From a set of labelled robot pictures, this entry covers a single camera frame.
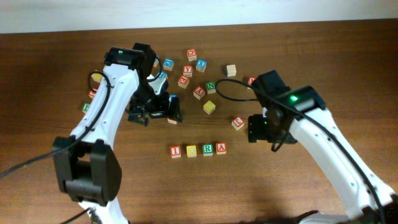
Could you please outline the red I block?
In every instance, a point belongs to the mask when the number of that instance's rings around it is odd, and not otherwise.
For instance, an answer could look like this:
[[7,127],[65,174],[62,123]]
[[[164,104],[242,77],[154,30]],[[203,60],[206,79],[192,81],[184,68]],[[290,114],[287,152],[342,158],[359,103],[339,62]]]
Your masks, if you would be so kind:
[[181,148],[180,146],[171,146],[170,147],[170,156],[171,158],[179,158],[181,157],[182,153],[181,153]]

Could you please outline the red A block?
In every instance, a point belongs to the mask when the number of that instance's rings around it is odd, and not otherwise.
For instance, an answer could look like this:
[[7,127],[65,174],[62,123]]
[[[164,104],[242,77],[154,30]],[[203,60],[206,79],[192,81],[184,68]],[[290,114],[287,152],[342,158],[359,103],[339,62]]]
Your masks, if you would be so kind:
[[216,153],[217,154],[226,154],[227,147],[225,142],[218,142],[216,143]]

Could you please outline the yellow C block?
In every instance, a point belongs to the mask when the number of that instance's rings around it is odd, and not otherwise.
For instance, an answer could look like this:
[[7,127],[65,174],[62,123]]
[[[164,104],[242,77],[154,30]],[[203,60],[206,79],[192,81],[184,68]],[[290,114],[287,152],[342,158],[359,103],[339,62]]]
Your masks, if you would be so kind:
[[187,146],[187,157],[196,157],[197,156],[197,147],[196,145]]

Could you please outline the green R block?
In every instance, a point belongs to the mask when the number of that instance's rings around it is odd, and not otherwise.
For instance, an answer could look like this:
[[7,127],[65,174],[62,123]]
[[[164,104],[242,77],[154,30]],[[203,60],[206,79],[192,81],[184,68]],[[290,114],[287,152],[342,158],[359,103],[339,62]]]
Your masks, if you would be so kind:
[[204,144],[202,145],[203,155],[204,156],[212,156],[213,155],[213,145],[212,144]]

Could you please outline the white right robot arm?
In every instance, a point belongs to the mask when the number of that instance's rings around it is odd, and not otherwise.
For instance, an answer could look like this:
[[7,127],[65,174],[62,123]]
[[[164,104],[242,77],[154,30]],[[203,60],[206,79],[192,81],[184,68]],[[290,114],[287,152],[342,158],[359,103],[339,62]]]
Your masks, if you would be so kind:
[[250,87],[264,108],[250,117],[250,136],[272,143],[274,152],[284,143],[300,143],[345,208],[344,215],[307,212],[294,223],[397,223],[397,194],[359,157],[313,87],[292,90],[275,70],[258,76]]

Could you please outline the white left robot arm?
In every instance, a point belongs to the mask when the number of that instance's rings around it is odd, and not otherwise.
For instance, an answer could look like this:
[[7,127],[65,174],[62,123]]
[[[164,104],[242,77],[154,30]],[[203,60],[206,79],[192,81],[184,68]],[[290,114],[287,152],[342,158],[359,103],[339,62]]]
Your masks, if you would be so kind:
[[167,92],[168,81],[151,75],[155,60],[147,44],[106,52],[103,79],[88,111],[69,137],[53,143],[59,189],[92,223],[128,223],[117,198],[122,170],[113,151],[123,114],[144,126],[149,118],[182,121],[179,98]]

